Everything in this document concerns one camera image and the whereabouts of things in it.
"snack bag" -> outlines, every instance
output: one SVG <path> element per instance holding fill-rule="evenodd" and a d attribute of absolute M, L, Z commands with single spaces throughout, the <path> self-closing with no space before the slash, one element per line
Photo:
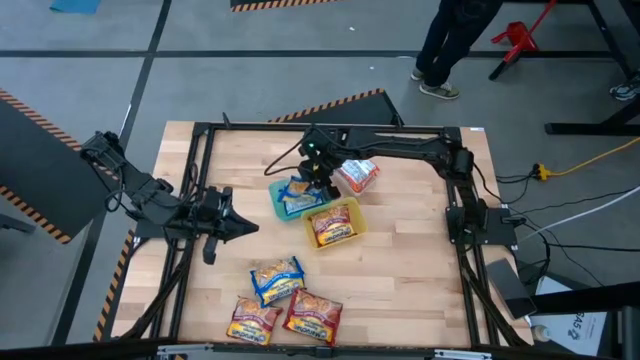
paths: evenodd
<path fill-rule="evenodd" d="M 269 303 L 293 294 L 297 288 L 304 287 L 304 271 L 292 256 L 278 263 L 251 271 L 251 282 L 260 297 L 263 307 Z"/>
<path fill-rule="evenodd" d="M 312 215 L 310 220 L 320 247 L 356 235 L 346 205 Z"/>
<path fill-rule="evenodd" d="M 342 304 L 296 289 L 282 327 L 333 346 L 336 343 L 341 312 Z"/>
<path fill-rule="evenodd" d="M 360 194 L 380 172 L 380 168 L 369 160 L 346 160 L 338 174 L 341 175 L 354 193 Z"/>
<path fill-rule="evenodd" d="M 257 301 L 239 298 L 231 317 L 227 336 L 259 345 L 269 345 L 273 325 L 281 308 L 261 308 Z"/>
<path fill-rule="evenodd" d="M 296 212 L 311 209 L 324 204 L 322 191 L 316 189 L 301 178 L 292 176 L 278 197 L 278 202 L 284 204 L 285 213 L 291 215 Z"/>

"yellow extension cord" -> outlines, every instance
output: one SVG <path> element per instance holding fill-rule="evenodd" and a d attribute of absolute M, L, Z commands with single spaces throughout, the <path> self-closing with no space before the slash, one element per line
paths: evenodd
<path fill-rule="evenodd" d="M 553 171 L 545 168 L 544 165 L 538 164 L 540 166 L 540 168 L 538 170 L 539 171 L 538 178 L 540 180 L 542 180 L 542 181 L 546 181 L 550 177 L 559 177 L 559 176 L 564 176 L 564 175 L 570 174 L 570 173 L 572 173 L 572 172 L 574 172 L 574 171 L 576 171 L 576 170 L 578 170 L 580 168 L 583 168 L 583 167 L 585 167 L 585 166 L 587 166 L 587 165 L 589 165 L 589 164 L 591 164 L 591 163 L 593 163 L 595 161 L 598 161 L 598 160 L 600 160 L 600 159 L 602 159 L 602 158 L 604 158 L 606 156 L 609 156 L 609 155 L 611 155 L 611 154 L 613 154 L 615 152 L 618 152 L 620 150 L 626 149 L 629 146 L 631 146 L 631 145 L 633 145 L 633 144 L 635 144 L 637 142 L 640 142 L 640 137 L 639 138 L 635 138 L 635 139 L 629 141 L 628 143 L 626 143 L 626 144 L 624 144 L 624 145 L 622 145 L 620 147 L 617 147 L 617 148 L 615 148 L 613 150 L 609 150 L 609 151 L 607 151 L 607 152 L 605 152 L 603 154 L 600 154 L 600 155 L 594 157 L 593 159 L 587 160 L 587 161 L 585 161 L 583 163 L 580 163 L 580 164 L 578 164 L 578 165 L 576 165 L 576 166 L 574 166 L 574 167 L 572 167 L 570 169 L 567 169 L 567 170 L 561 171 L 561 172 L 553 172 Z"/>

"white cable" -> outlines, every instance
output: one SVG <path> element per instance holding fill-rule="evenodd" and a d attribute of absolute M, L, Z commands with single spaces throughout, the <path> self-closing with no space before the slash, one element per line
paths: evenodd
<path fill-rule="evenodd" d="M 598 206 L 598 207 L 597 207 L 597 208 L 595 208 L 595 209 L 591 209 L 591 210 L 585 211 L 585 212 L 583 212 L 583 213 L 580 213 L 580 214 L 578 214 L 578 215 L 574 215 L 574 216 L 572 216 L 572 217 L 566 218 L 566 219 L 564 219 L 564 220 L 560 220 L 560 221 L 555 222 L 555 223 L 553 223 L 553 224 L 551 224 L 551 225 L 547 225 L 547 226 L 543 227 L 542 229 L 540 229 L 540 230 L 538 230 L 538 231 L 536 231 L 536 232 L 533 232 L 533 233 L 531 233 L 531 234 L 529 234 L 529 235 L 525 236 L 525 237 L 524 237 L 524 239 L 522 239 L 522 240 L 528 239 L 528 238 L 530 238 L 530 237 L 532 237 L 532 236 L 536 235 L 537 233 L 540 233 L 540 232 L 543 232 L 543 231 L 545 231 L 545 230 L 551 229 L 552 227 L 556 227 L 556 226 L 558 226 L 558 225 L 568 223 L 569 221 L 573 221 L 573 220 L 578 219 L 578 218 L 581 218 L 581 217 L 583 217 L 583 216 L 587 216 L 587 215 L 589 215 L 589 214 L 593 214 L 594 212 L 597 212 L 597 211 L 600 211 L 600 210 L 602 210 L 602 209 L 604 209 L 604 208 L 606 208 L 606 207 L 609 207 L 609 206 L 611 206 L 611 205 L 613 205 L 613 204 L 617 203 L 618 201 L 624 200 L 626 197 L 629 197 L 629 196 L 633 195 L 634 193 L 636 193 L 636 192 L 638 192 L 638 191 L 640 191 L 640 186 L 638 186 L 637 188 L 635 188 L 635 189 L 633 189 L 633 190 L 629 191 L 628 193 L 626 193 L 626 194 L 624 194 L 624 195 L 620 196 L 619 198 L 613 199 L 613 200 L 609 201 L 608 203 L 606 203 L 606 204 L 604 204 L 604 205 Z"/>

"person's leg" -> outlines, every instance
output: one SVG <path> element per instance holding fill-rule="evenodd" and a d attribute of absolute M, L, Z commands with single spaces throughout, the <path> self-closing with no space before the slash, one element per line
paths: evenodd
<path fill-rule="evenodd" d="M 416 69 L 425 73 L 433 64 L 433 60 L 438 56 L 444 40 L 447 38 L 449 28 L 454 24 L 454 8 L 456 0 L 441 0 L 438 13 L 433 18 L 429 33 L 422 46 L 422 51 L 416 59 Z"/>
<path fill-rule="evenodd" d="M 501 0 L 487 2 L 487 6 L 480 18 L 462 26 L 451 27 L 438 59 L 425 73 L 425 86 L 422 86 L 421 90 L 440 87 L 447 81 L 451 74 L 451 68 L 469 54 L 471 45 L 478 40 L 482 32 L 489 26 L 501 6 Z"/>

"dark pants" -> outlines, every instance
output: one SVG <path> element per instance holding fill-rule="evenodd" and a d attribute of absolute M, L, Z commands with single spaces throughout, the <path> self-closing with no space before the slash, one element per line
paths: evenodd
<path fill-rule="evenodd" d="M 503 0 L 476 0 L 480 8 L 461 5 L 469 2 L 478 5 L 474 0 L 440 0 L 440 9 L 416 61 L 418 70 L 425 74 L 427 86 L 436 87 L 447 81 L 451 68 L 469 54 L 471 45 L 496 16 Z"/>

